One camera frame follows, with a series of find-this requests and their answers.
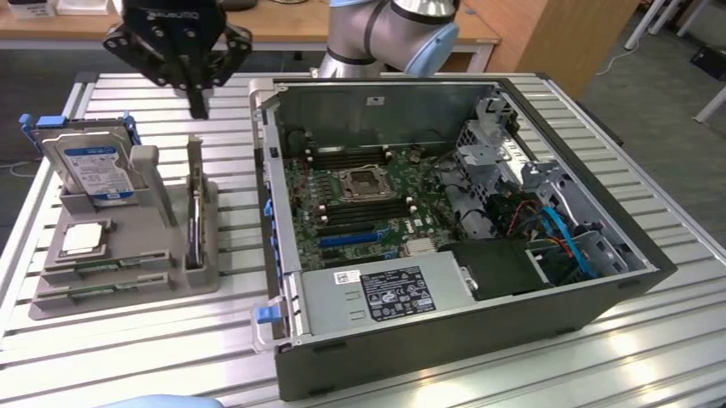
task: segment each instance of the cpu socket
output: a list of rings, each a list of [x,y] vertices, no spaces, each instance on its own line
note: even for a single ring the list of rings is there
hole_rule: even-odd
[[[378,166],[342,170],[338,179],[343,186],[344,201],[380,200],[397,195],[390,188],[386,170]]]

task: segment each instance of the metal slotted table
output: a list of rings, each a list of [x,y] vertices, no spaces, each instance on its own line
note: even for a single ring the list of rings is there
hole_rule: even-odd
[[[219,183],[219,292],[51,320],[28,317],[59,215],[59,178],[43,162],[0,260],[0,405],[95,406],[144,394],[216,397],[226,406],[714,406],[726,395],[723,249],[547,79],[510,75],[679,271],[582,331],[286,404],[272,354],[251,347],[250,308],[267,299],[247,83],[211,99],[211,120],[136,74],[79,78],[64,114],[130,110],[158,145],[167,183],[186,176],[186,137],[203,140]],[[470,76],[487,78],[489,75]],[[541,159],[546,147],[522,124]]]

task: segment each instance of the green circuit board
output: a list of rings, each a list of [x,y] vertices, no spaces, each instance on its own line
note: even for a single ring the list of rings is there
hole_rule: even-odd
[[[320,247],[318,229],[320,205],[330,206],[351,201],[346,196],[342,173],[351,169],[314,170],[303,160],[286,162],[286,177],[291,192],[291,211],[295,238],[303,270],[318,270],[406,256],[405,243],[409,240],[430,238],[435,247],[458,241],[459,230],[455,216],[443,188],[434,182],[433,166],[437,156],[413,162],[414,148],[390,150],[393,156],[384,165],[367,165],[352,170],[375,171],[386,178],[390,197],[411,197],[415,211],[402,218],[376,220],[374,232],[382,238],[378,242]]]

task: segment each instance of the wooden table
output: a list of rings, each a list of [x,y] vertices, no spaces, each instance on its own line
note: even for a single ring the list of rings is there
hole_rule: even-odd
[[[467,70],[483,72],[499,36],[477,14],[462,7],[457,16],[461,28],[454,52],[473,54]],[[260,0],[244,12],[228,13],[234,25],[254,34],[259,51],[324,51],[328,35],[328,4],[310,0],[302,4],[280,4]],[[118,15],[58,16],[47,19],[15,20],[7,1],[0,0],[0,48],[15,49],[102,49]]]

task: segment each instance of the circuit board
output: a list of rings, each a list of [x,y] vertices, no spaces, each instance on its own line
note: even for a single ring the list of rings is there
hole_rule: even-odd
[[[382,165],[314,169],[300,160],[286,161],[286,178],[291,192],[291,212],[303,270],[318,270],[359,264],[383,259],[409,256],[406,242],[429,238],[434,249],[454,241],[461,234],[458,223],[443,188],[433,181],[433,166],[437,156],[422,157],[414,148],[387,150],[389,160]],[[358,180],[358,191],[351,192]],[[367,201],[375,205],[375,194],[390,200],[403,200],[410,204],[402,217],[379,219],[372,224],[371,233],[378,234],[375,242],[322,247],[320,229],[322,206],[332,207],[352,201]],[[355,223],[344,221],[340,227],[355,228]]]

